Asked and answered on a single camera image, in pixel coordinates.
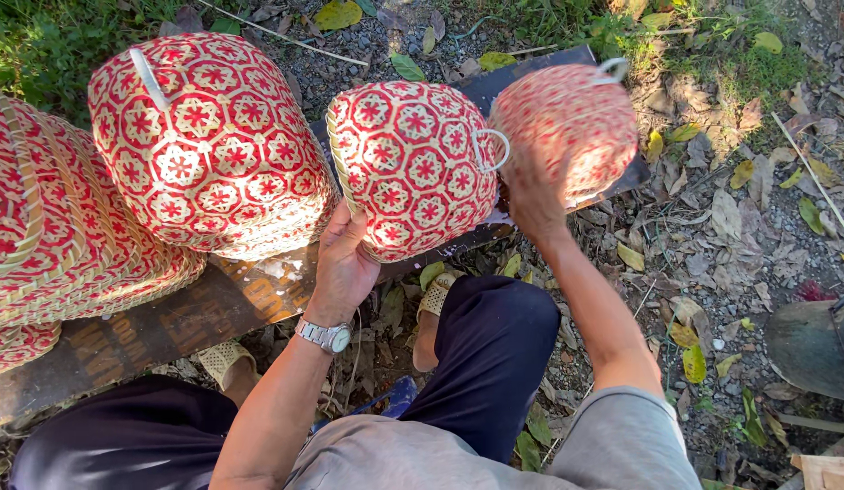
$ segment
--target hand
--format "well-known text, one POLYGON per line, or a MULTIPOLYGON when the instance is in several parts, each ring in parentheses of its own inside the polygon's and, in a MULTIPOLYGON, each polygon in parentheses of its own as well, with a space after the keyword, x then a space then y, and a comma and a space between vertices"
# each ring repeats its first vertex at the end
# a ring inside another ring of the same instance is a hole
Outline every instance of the hand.
POLYGON ((365 212, 351 217, 346 199, 341 201, 319 237, 316 288, 304 314, 308 322, 322 327, 349 322, 373 289, 380 264, 362 248, 366 228, 365 212))
MULTIPOLYGON (((519 230, 544 253, 570 240, 562 193, 549 181, 541 159, 529 147, 515 147, 510 156, 501 173, 510 187, 510 217, 519 230)), ((567 167, 561 166, 554 182, 564 182, 567 167)))

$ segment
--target blue object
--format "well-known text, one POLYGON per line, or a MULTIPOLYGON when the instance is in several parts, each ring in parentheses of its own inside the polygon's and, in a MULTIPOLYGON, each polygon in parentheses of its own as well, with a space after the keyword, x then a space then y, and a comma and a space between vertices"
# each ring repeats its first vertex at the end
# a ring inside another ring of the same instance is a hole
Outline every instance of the blue object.
MULTIPOLYGON (((413 381, 413 377, 410 375, 405 375, 399 377, 395 380, 395 384, 392 385, 392 388, 389 389, 388 392, 383 393, 382 395, 375 397, 373 400, 369 401, 368 403, 358 407, 350 415, 358 415, 365 410, 373 407, 377 402, 383 401, 386 398, 389 398, 389 401, 386 402, 386 406, 380 415, 383 417, 389 418, 398 418, 403 414, 413 400, 416 398, 418 394, 418 390, 416 388, 416 382, 413 381)), ((314 422, 313 425, 310 427, 310 431, 314 434, 319 431, 319 429, 328 425, 331 420, 329 418, 323 418, 318 422, 314 422)))

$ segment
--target sleeve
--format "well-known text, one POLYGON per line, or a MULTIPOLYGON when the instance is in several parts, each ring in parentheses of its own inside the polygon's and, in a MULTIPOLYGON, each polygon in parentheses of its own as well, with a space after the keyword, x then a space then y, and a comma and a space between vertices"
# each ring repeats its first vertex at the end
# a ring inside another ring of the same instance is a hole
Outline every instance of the sleeve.
POLYGON ((701 489, 673 407, 630 386, 582 403, 547 473, 583 488, 701 489))

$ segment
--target gray shirt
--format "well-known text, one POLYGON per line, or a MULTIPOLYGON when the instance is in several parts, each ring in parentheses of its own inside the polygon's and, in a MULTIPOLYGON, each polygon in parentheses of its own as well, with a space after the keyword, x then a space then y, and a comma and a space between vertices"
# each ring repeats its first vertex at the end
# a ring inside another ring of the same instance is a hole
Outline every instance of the gray shirt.
POLYGON ((487 460, 420 422, 355 415, 331 422, 298 455, 286 488, 700 490, 676 413, 636 388, 595 392, 574 416, 547 474, 487 460))

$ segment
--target watch face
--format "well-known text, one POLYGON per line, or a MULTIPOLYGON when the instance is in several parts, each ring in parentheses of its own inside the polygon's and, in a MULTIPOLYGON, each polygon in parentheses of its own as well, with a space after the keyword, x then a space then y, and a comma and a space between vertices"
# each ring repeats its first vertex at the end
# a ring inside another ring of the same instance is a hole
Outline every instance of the watch face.
POLYGON ((349 328, 338 330, 338 333, 331 340, 331 351, 334 351, 335 354, 343 352, 343 349, 346 349, 346 346, 350 343, 350 336, 351 332, 349 328))

